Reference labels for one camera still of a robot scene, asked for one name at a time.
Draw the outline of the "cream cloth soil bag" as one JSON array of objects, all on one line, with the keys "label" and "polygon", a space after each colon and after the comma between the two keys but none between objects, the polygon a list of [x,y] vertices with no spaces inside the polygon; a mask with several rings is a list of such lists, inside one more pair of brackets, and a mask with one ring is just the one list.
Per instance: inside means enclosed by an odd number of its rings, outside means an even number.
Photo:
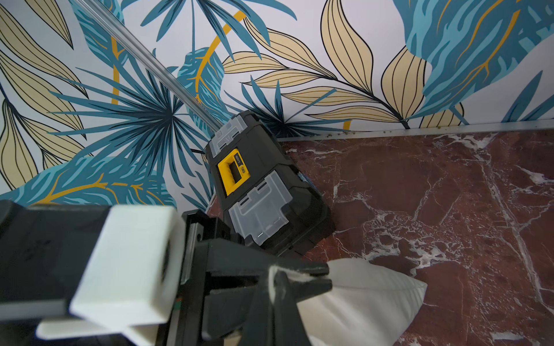
[{"label": "cream cloth soil bag", "polygon": [[393,345],[423,305],[428,285],[363,259],[327,263],[331,291],[298,303],[313,345]]}]

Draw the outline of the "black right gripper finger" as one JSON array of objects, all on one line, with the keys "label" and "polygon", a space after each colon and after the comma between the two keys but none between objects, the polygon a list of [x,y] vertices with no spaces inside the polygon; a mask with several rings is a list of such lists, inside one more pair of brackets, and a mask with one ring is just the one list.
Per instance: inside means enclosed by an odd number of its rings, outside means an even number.
[{"label": "black right gripper finger", "polygon": [[246,322],[240,345],[310,345],[287,274],[275,267],[261,276]]}]

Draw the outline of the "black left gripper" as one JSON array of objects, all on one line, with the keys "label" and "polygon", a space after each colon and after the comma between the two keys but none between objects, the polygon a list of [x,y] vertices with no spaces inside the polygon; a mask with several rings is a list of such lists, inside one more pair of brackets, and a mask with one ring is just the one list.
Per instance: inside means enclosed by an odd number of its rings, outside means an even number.
[{"label": "black left gripper", "polygon": [[[183,219],[186,250],[167,345],[223,345],[238,332],[242,342],[310,340],[297,304],[333,288],[325,263],[241,245],[221,219],[199,210]],[[288,277],[274,278],[271,298],[268,279],[259,278],[273,267]]]}]

